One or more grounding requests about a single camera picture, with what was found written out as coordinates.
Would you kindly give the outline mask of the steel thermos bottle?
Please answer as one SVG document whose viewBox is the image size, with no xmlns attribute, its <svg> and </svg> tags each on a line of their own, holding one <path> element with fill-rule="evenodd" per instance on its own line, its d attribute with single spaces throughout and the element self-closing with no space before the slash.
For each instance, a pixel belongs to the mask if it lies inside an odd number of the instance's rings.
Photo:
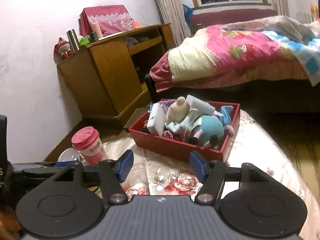
<svg viewBox="0 0 320 240">
<path fill-rule="evenodd" d="M 80 44 L 79 44 L 79 41 L 78 41 L 78 37 L 77 37 L 77 35 L 75 33 L 75 30 L 71 29 L 71 30 L 67 31 L 67 37 L 68 37 L 68 40 L 69 40 L 69 44 L 72 47 L 72 50 L 75 53 L 77 51 L 79 51 L 80 50 Z"/>
</svg>

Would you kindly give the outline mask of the floral satin tablecloth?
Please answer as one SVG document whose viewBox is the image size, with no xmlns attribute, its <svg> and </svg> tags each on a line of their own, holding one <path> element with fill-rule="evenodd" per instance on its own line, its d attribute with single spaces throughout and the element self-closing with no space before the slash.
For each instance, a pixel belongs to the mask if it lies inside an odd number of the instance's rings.
<svg viewBox="0 0 320 240">
<path fill-rule="evenodd" d="M 131 137 L 106 142 L 104 149 L 112 159 L 134 152 L 133 168 L 123 183 L 129 197 L 194 200 L 202 187 L 187 163 L 138 147 Z M 221 190 L 216 213 L 223 225 L 259 239 L 283 239 L 301 221 L 299 236 L 319 239 L 319 203 L 284 152 L 244 111 L 227 166 L 240 168 L 241 174 Z"/>
</svg>

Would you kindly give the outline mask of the pink floral quilt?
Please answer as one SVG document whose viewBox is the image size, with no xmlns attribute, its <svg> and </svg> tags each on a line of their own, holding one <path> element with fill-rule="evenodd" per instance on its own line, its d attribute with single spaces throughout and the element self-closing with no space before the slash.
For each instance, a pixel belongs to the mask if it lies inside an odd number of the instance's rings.
<svg viewBox="0 0 320 240">
<path fill-rule="evenodd" d="M 211 25 L 170 49 L 151 68 L 157 92 L 223 88 L 255 80 L 319 83 L 319 22 L 287 16 Z"/>
</svg>

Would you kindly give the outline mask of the dark bed frame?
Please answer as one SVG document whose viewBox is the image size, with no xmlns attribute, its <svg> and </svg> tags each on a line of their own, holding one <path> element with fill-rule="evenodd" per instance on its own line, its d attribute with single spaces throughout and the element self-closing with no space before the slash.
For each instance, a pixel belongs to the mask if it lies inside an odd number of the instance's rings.
<svg viewBox="0 0 320 240">
<path fill-rule="evenodd" d="M 279 15 L 259 14 L 258 17 L 249 17 L 245 12 L 238 10 L 211 13 L 207 19 L 197 15 L 197 31 L 211 25 L 226 25 L 271 16 Z M 173 87 L 162 92 L 157 92 L 150 73 L 145 76 L 145 81 L 153 102 L 191 94 L 209 101 L 237 102 L 244 109 L 255 112 L 319 111 L 319 83 L 313 86 L 309 80 L 255 80 L 231 87 L 206 89 Z"/>
</svg>

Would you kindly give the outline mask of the white sponge block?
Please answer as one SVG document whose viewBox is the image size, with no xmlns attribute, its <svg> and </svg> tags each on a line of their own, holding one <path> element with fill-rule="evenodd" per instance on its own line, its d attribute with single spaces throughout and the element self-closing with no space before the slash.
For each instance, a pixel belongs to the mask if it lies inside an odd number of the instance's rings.
<svg viewBox="0 0 320 240">
<path fill-rule="evenodd" d="M 215 107 L 210 105 L 209 103 L 202 101 L 192 95 L 187 95 L 186 102 L 189 104 L 190 107 L 201 111 L 207 115 L 213 115 L 215 112 Z"/>
<path fill-rule="evenodd" d="M 151 135 L 157 135 L 161 137 L 165 128 L 165 113 L 161 104 L 155 103 L 152 106 L 152 110 L 149 115 L 147 129 Z"/>
</svg>

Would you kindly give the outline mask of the red white doll figure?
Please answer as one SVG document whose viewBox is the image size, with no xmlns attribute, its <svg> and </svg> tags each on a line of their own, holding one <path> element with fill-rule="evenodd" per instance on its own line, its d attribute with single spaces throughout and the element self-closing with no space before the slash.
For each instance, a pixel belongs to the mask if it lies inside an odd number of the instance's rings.
<svg viewBox="0 0 320 240">
<path fill-rule="evenodd" d="M 59 38 L 58 43 L 54 46 L 54 54 L 59 54 L 64 60 L 73 54 L 70 44 L 64 38 Z"/>
</svg>

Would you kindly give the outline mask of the purple washcloth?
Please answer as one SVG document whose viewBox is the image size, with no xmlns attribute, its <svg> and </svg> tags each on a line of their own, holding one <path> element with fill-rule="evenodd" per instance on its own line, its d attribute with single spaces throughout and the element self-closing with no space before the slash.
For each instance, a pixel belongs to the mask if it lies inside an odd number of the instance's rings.
<svg viewBox="0 0 320 240">
<path fill-rule="evenodd" d="M 177 100 L 176 99 L 168 99 L 168 100 L 161 100 L 159 103 L 163 109 L 164 114 L 167 113 L 169 107 L 175 103 Z"/>
</svg>

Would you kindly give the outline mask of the blue surgical face mask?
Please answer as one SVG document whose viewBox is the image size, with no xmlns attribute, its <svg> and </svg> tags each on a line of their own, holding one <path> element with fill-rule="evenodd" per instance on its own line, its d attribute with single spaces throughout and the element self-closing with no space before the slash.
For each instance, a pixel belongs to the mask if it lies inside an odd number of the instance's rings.
<svg viewBox="0 0 320 240">
<path fill-rule="evenodd" d="M 214 115 L 218 117 L 223 126 L 230 125 L 232 123 L 231 113 L 234 107 L 231 105 L 221 106 L 220 111 L 215 110 Z"/>
</svg>

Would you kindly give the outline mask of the green plush toy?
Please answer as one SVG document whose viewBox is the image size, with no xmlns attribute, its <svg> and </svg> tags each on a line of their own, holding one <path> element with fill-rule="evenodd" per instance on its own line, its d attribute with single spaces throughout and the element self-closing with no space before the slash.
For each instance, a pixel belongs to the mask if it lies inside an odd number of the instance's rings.
<svg viewBox="0 0 320 240">
<path fill-rule="evenodd" d="M 84 47 L 84 46 L 87 46 L 88 44 L 90 44 L 91 43 L 91 38 L 90 38 L 89 35 L 79 36 L 78 42 L 79 42 L 79 46 L 81 48 L 81 47 Z"/>
</svg>

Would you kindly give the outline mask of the yellow toy on bed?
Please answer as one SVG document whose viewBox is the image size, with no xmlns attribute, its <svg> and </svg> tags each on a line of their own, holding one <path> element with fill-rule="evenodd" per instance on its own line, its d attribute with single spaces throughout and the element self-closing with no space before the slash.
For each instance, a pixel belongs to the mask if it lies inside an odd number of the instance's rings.
<svg viewBox="0 0 320 240">
<path fill-rule="evenodd" d="M 310 15 L 311 15 L 312 22 L 314 22 L 317 19 L 319 19 L 319 10 L 318 10 L 318 7 L 316 5 L 311 5 L 310 6 Z"/>
</svg>

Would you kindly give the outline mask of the clear glass jar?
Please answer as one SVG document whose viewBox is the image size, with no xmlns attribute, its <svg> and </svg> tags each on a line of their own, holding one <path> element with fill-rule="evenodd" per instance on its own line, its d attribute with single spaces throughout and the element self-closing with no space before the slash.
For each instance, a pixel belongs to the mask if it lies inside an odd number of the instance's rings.
<svg viewBox="0 0 320 240">
<path fill-rule="evenodd" d="M 70 163 L 73 161 L 83 162 L 83 158 L 80 153 L 74 148 L 68 148 L 64 150 L 57 159 L 60 163 Z"/>
</svg>

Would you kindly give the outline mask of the wooden desk cabinet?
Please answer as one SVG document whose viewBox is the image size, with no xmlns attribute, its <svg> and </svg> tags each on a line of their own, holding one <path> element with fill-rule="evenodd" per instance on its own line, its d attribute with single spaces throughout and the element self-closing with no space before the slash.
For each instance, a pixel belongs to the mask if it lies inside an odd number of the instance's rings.
<svg viewBox="0 0 320 240">
<path fill-rule="evenodd" d="M 174 47 L 169 24 L 151 25 L 93 42 L 57 67 L 84 119 L 123 127 L 151 102 L 145 76 Z"/>
</svg>

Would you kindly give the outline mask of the pink cloth covered box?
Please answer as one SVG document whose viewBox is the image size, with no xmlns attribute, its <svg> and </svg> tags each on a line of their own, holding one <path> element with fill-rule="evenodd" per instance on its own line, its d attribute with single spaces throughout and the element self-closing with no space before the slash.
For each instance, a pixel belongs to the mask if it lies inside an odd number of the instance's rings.
<svg viewBox="0 0 320 240">
<path fill-rule="evenodd" d="M 133 20 L 124 5 L 104 5 L 84 8 L 80 14 L 80 34 L 89 35 L 93 29 L 92 24 L 99 24 L 103 36 L 121 31 L 135 29 Z"/>
</svg>

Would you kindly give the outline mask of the red rectangular box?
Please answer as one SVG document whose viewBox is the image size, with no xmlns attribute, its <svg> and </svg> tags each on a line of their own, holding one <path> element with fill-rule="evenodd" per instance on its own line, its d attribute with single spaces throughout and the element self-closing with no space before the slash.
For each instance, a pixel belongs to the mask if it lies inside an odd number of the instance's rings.
<svg viewBox="0 0 320 240">
<path fill-rule="evenodd" d="M 232 123 L 230 125 L 233 126 L 236 135 L 240 122 L 240 105 L 238 103 L 212 101 L 208 101 L 207 103 L 214 106 L 217 111 L 220 111 L 221 106 L 224 105 L 234 107 L 231 113 Z M 147 129 L 149 115 L 150 113 L 144 114 L 129 128 L 130 134 L 137 146 L 185 162 L 188 162 L 191 151 L 198 151 L 207 160 L 227 160 L 234 137 L 231 138 L 227 135 L 216 147 L 204 148 L 187 143 L 188 133 L 182 135 L 175 134 L 166 129 L 166 127 L 161 137 L 151 135 Z"/>
</svg>

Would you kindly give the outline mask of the beige curtain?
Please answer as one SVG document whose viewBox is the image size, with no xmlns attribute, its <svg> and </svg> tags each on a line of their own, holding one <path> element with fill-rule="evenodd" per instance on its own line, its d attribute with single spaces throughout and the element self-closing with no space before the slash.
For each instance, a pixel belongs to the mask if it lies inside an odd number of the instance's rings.
<svg viewBox="0 0 320 240">
<path fill-rule="evenodd" d="M 170 23 L 171 31 L 176 44 L 179 46 L 190 33 L 184 17 L 181 0 L 156 0 L 162 21 Z"/>
</svg>

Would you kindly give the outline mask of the white bear plush toy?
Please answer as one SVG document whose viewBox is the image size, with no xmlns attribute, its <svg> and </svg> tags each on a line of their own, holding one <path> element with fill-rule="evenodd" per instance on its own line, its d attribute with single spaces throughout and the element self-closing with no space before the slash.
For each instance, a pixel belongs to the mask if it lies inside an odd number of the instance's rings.
<svg viewBox="0 0 320 240">
<path fill-rule="evenodd" d="M 182 122 L 190 111 L 190 105 L 186 102 L 185 97 L 180 96 L 170 105 L 165 116 L 165 126 L 170 123 Z"/>
</svg>

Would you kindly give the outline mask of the pink lidded paper cup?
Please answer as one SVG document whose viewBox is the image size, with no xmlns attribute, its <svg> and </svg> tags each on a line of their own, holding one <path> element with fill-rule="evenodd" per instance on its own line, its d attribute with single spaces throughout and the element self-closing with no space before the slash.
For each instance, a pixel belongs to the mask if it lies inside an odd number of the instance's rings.
<svg viewBox="0 0 320 240">
<path fill-rule="evenodd" d="M 71 138 L 72 146 L 80 152 L 84 159 L 91 165 L 107 160 L 108 155 L 100 140 L 99 132 L 92 126 L 87 126 L 77 131 Z"/>
</svg>

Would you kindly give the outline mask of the pink cylinder bottle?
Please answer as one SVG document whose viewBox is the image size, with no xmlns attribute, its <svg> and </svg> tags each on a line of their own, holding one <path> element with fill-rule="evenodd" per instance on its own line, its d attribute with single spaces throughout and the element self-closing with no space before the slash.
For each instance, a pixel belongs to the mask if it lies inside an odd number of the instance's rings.
<svg viewBox="0 0 320 240">
<path fill-rule="evenodd" d="M 103 34 L 102 34 L 102 32 L 101 32 L 100 25 L 99 25 L 98 22 L 93 22 L 93 23 L 91 24 L 91 28 L 92 28 L 93 31 L 96 32 L 96 35 L 97 35 L 97 38 L 98 38 L 98 39 L 103 38 Z"/>
</svg>

